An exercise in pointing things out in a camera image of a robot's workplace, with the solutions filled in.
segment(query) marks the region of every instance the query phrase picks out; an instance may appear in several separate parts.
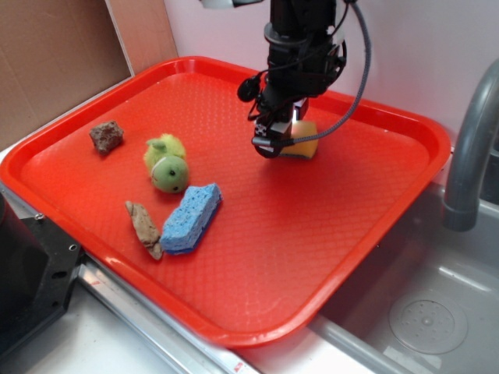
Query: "black machine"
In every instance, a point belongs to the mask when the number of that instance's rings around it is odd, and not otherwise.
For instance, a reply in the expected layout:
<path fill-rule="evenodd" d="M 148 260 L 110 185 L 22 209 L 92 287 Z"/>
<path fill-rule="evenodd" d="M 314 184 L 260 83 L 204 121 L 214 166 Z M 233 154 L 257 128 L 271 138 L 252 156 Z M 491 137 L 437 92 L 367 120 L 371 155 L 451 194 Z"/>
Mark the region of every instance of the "black machine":
<path fill-rule="evenodd" d="M 201 0 L 206 8 L 225 8 L 263 0 Z M 337 17 L 336 0 L 271 0 L 271 21 L 264 35 L 269 42 L 268 67 L 242 82 L 238 96 L 253 101 L 248 115 L 254 121 L 253 145 L 264 157 L 273 158 L 284 146 L 319 139 L 336 130 L 355 110 L 366 83 L 370 64 L 370 41 L 356 0 L 344 0 L 345 11 Z M 352 5 L 366 42 L 363 81 L 351 110 L 341 121 L 310 139 L 291 139 L 292 120 L 303 119 L 308 98 L 324 94 L 346 65 L 346 43 L 334 36 Z M 261 89 L 261 78 L 265 85 Z"/>

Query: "plastic tray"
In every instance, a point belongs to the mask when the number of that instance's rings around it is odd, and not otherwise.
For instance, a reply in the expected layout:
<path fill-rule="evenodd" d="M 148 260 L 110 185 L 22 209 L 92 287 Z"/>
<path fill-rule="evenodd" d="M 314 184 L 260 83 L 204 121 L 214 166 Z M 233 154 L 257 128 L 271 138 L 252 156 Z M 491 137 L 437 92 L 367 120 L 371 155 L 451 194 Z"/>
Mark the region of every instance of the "plastic tray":
<path fill-rule="evenodd" d="M 305 325 L 448 159 L 435 122 L 363 101 L 309 161 L 262 158 L 250 104 L 254 72 L 207 58 L 156 65 L 17 146 L 0 168 L 16 194 L 86 251 L 208 340 L 263 344 Z M 351 97 L 328 92 L 306 118 L 325 129 Z M 124 143 L 107 157 L 89 131 L 115 120 Z M 217 182 L 224 201 L 197 250 L 150 257 L 125 201 L 162 228 L 181 195 L 150 183 L 146 141 L 163 132 L 187 150 L 191 185 Z"/>

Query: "metal edge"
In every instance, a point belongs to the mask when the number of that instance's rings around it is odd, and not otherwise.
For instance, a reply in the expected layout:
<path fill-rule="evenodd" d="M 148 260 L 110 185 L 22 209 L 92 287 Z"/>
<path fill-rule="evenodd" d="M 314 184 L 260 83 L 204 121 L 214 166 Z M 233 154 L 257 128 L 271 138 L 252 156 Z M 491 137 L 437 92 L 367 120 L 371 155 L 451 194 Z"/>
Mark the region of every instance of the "metal edge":
<path fill-rule="evenodd" d="M 88 256 L 79 280 L 177 372 L 259 373 L 235 353 L 201 340 Z"/>

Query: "stainless steel sink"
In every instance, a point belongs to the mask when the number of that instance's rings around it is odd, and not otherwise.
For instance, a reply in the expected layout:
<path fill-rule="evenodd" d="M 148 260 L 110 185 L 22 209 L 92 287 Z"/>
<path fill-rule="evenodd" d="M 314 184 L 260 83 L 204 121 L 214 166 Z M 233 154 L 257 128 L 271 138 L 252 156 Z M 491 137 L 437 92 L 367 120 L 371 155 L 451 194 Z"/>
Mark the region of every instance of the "stainless steel sink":
<path fill-rule="evenodd" d="M 442 195 L 431 185 L 320 311 L 380 372 L 499 372 L 499 210 L 449 231 Z"/>

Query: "cardboard box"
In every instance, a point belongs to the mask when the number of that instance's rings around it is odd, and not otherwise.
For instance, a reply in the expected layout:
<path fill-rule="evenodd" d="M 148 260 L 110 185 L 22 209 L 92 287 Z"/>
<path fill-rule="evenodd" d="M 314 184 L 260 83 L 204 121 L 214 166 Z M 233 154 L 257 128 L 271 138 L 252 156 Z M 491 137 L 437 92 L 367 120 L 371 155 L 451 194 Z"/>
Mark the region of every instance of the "cardboard box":
<path fill-rule="evenodd" d="M 104 0 L 0 2 L 0 150 L 128 76 Z"/>

